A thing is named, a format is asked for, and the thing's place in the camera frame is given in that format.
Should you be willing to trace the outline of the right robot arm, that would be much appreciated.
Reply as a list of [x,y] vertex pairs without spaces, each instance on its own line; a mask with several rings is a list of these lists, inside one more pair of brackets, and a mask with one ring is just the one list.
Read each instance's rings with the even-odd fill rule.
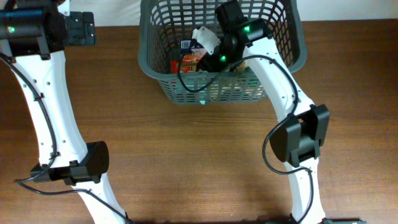
[[205,27],[192,35],[208,52],[198,63],[198,69],[222,72],[245,63],[252,70],[269,97],[278,122],[263,145],[271,147],[285,170],[277,170],[268,160],[266,166],[289,178],[292,222],[321,223],[326,215],[317,170],[329,110],[325,105],[316,105],[299,87],[264,19],[249,19],[237,1],[224,2],[215,9],[215,15],[222,39]]

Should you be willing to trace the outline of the beige powder pouch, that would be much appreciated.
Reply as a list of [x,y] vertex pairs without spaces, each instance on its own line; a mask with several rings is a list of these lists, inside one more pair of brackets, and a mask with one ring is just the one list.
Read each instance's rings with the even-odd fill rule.
[[207,102],[258,101],[266,97],[263,86],[245,62],[228,76],[220,76],[200,92]]

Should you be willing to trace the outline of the orange spaghetti packet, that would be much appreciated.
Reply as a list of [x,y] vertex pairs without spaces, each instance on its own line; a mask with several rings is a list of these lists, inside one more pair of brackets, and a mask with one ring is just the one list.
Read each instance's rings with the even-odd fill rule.
[[180,69],[180,74],[182,73],[193,73],[197,70],[197,64],[201,60],[202,56],[194,56],[193,54],[184,56],[182,60],[182,64],[180,65],[179,59],[173,59],[170,61],[170,70],[171,73],[177,73],[177,70]]

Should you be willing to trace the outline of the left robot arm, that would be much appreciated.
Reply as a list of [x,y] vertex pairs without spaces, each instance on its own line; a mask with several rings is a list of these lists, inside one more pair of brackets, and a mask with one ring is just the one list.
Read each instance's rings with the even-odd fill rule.
[[93,13],[71,11],[68,1],[1,2],[1,60],[22,88],[39,144],[38,163],[17,183],[61,180],[95,223],[129,223],[108,180],[108,147],[83,140],[68,94],[65,48],[95,42]]

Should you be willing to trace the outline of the blue Kleenex tissue pack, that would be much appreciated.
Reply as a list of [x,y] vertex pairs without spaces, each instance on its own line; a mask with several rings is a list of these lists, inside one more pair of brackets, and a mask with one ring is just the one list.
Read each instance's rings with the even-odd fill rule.
[[194,42],[192,44],[192,39],[180,40],[180,53],[181,54],[190,54],[194,51],[203,50],[203,49],[204,49],[204,47],[197,42]]

